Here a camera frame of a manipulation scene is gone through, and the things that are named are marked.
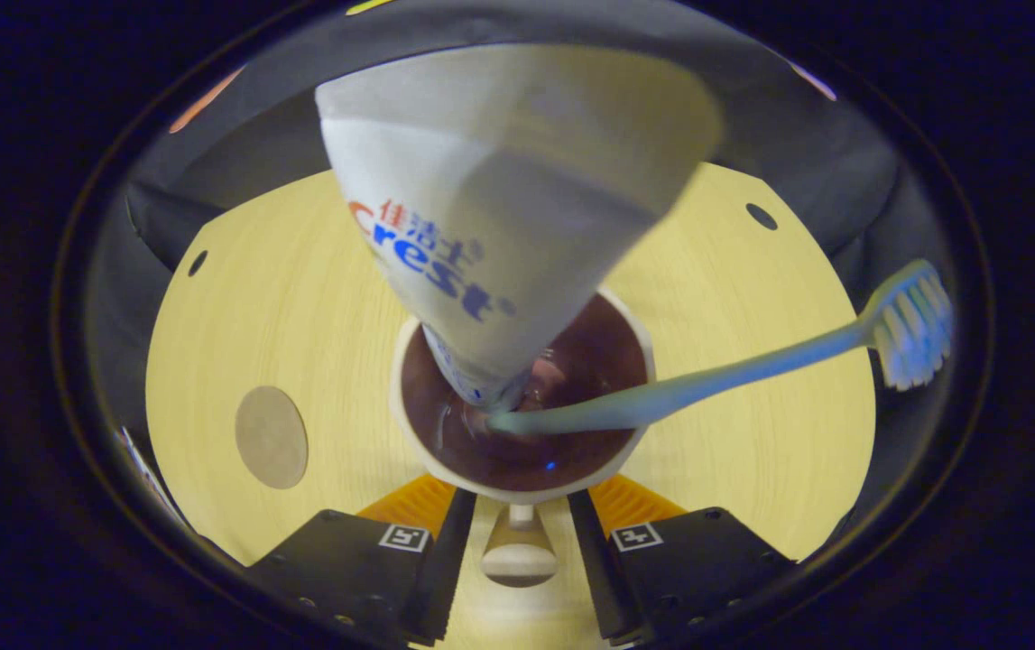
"beige circle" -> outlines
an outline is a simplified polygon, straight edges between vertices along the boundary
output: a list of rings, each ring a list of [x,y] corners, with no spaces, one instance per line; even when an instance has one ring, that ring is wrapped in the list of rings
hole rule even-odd
[[[558,573],[558,556],[532,505],[510,505],[497,514],[481,555],[481,570],[504,587],[537,587]]]
[[[236,409],[236,449],[262,484],[298,484],[307,466],[307,437],[297,405],[280,388],[253,388]]]

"toothbrush bristles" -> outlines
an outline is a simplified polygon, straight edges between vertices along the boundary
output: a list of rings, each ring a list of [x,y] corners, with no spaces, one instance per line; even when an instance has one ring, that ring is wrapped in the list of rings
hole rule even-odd
[[[950,297],[937,272],[921,272],[879,309],[873,329],[885,384],[899,391],[926,385],[949,357]]]

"dark background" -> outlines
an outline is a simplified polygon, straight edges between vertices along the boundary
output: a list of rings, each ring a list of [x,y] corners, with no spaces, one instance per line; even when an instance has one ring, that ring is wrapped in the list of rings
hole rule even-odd
[[[883,555],[756,646],[1035,647],[1034,5],[707,8],[814,42],[910,116],[975,206],[999,295],[996,377],[957,472]],[[2,647],[286,644],[113,511],[68,440],[46,332],[56,240],[89,170],[147,100],[274,11],[0,3]]]

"screw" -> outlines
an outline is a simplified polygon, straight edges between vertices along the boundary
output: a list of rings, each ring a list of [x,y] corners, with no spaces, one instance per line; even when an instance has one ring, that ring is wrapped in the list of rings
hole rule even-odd
[[[369,608],[380,612],[393,611],[392,602],[385,600],[382,596],[378,596],[377,593],[372,593],[372,595],[365,596],[362,601]]]
[[[662,596],[658,597],[656,601],[653,602],[654,610],[673,610],[677,608],[679,599],[677,596]]]

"yellow wooden table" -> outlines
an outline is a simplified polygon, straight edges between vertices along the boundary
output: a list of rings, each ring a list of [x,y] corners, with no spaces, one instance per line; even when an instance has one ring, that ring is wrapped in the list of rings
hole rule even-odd
[[[758,223],[747,203],[777,228]],[[718,166],[698,170],[608,286],[650,330],[658,378],[750,357],[855,317],[789,207],[763,181]],[[146,386],[159,470],[197,532],[252,564],[324,507],[356,512],[421,476],[388,408],[405,318],[331,172],[201,230],[159,308]],[[261,385],[286,392],[306,431],[306,469],[289,490],[262,484],[237,451],[237,407]],[[855,350],[654,424],[622,473],[687,509],[727,507],[798,560],[855,502],[873,436],[869,359]],[[524,590],[493,584],[477,568],[500,509],[477,499],[444,647],[602,647],[564,499],[540,506],[562,568]]]

